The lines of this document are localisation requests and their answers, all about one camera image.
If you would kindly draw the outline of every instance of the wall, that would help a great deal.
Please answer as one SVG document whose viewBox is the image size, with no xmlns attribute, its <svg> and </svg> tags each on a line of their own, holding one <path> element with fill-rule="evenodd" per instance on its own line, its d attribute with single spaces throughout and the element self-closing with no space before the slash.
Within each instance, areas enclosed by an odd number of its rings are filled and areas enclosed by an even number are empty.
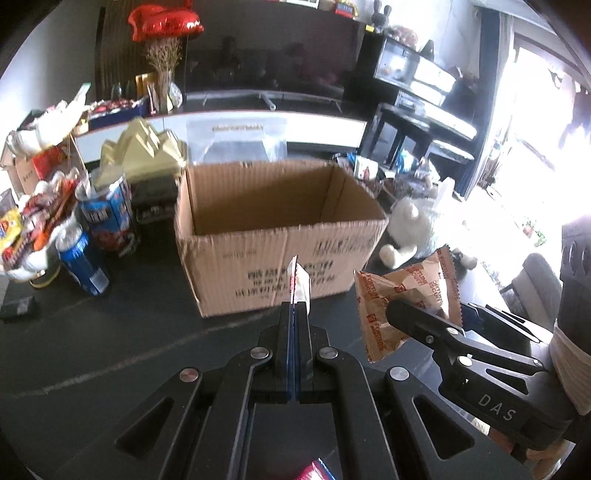
<svg viewBox="0 0 591 480">
<path fill-rule="evenodd" d="M 476 7 L 490 8 L 533 23 L 549 32 L 553 32 L 548 22 L 540 17 L 524 0 L 472 0 Z"/>
<path fill-rule="evenodd" d="M 558 38 L 555 33 L 549 32 L 537 25 L 534 25 L 526 20 L 520 18 L 515 19 L 514 23 L 515 33 L 530 38 L 544 47 L 556 52 L 561 57 L 569 60 L 572 63 L 577 63 L 573 59 L 568 49 L 564 46 L 562 40 Z"/>
<path fill-rule="evenodd" d="M 357 0 L 356 4 L 359 20 L 371 23 L 373 0 Z M 440 66 L 474 68 L 470 59 L 478 57 L 480 19 L 470 0 L 383 0 L 381 11 L 386 4 L 392 7 L 390 24 L 416 31 L 419 48 L 433 40 L 435 61 Z M 472 73 L 478 75 L 478 63 Z"/>
<path fill-rule="evenodd" d="M 95 40 L 103 0 L 64 0 L 18 50 L 0 78 L 0 139 L 30 110 L 70 101 L 95 82 Z M 89 92 L 94 100 L 94 88 Z"/>
</svg>

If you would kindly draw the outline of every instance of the figurine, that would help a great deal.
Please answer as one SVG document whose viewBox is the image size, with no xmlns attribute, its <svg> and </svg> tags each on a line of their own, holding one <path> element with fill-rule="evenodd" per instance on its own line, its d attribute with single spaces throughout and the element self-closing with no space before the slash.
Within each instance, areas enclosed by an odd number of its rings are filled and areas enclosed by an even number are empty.
<svg viewBox="0 0 591 480">
<path fill-rule="evenodd" d="M 388 26 L 388 17 L 392 12 L 392 7 L 386 5 L 384 7 L 384 13 L 381 14 L 379 11 L 382 9 L 382 2 L 380 0 L 374 1 L 374 14 L 371 16 L 372 25 L 375 28 L 376 33 L 381 33 L 384 31 L 384 28 Z"/>
<path fill-rule="evenodd" d="M 435 61 L 435 44 L 433 43 L 433 40 L 429 40 L 425 43 L 425 46 L 419 55 L 429 61 Z"/>
</svg>

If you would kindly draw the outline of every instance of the white strap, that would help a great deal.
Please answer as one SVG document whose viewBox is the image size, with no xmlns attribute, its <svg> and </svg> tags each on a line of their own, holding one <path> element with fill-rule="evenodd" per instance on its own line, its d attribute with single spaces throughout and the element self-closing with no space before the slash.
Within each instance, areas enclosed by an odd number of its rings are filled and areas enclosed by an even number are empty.
<svg viewBox="0 0 591 480">
<path fill-rule="evenodd" d="M 576 346 L 555 323 L 550 356 L 570 401 L 579 414 L 586 415 L 591 411 L 591 355 Z"/>
</svg>

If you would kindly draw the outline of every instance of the gray chair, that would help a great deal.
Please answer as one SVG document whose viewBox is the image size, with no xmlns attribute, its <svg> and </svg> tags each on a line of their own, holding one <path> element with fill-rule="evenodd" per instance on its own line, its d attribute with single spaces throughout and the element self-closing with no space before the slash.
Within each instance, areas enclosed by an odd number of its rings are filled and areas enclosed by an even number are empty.
<svg viewBox="0 0 591 480">
<path fill-rule="evenodd" d="M 562 285 L 540 254 L 530 254 L 523 262 L 523 270 L 501 294 L 513 290 L 527 312 L 529 320 L 552 331 L 558 316 Z"/>
</svg>

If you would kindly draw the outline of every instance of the snack bag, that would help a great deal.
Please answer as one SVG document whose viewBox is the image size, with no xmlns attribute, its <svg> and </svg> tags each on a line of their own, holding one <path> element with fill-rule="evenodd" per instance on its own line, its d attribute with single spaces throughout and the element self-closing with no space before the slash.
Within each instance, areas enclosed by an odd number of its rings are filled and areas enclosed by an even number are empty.
<svg viewBox="0 0 591 480">
<path fill-rule="evenodd" d="M 0 219 L 0 252 L 14 243 L 20 236 L 21 230 L 21 214 L 18 212 L 18 208 L 13 208 Z"/>
<path fill-rule="evenodd" d="M 355 272 L 355 291 L 370 362 L 380 361 L 408 338 L 386 319 L 386 307 L 391 300 L 405 300 L 462 326 L 460 294 L 448 247 L 438 249 L 418 264 L 383 277 Z"/>
<path fill-rule="evenodd" d="M 311 282 L 308 272 L 297 262 L 297 255 L 291 259 L 287 271 L 290 273 L 290 303 L 306 302 L 306 309 L 310 314 Z"/>
<path fill-rule="evenodd" d="M 335 480 L 334 476 L 324 462 L 320 459 L 314 460 L 311 465 L 301 473 L 295 480 Z"/>
</svg>

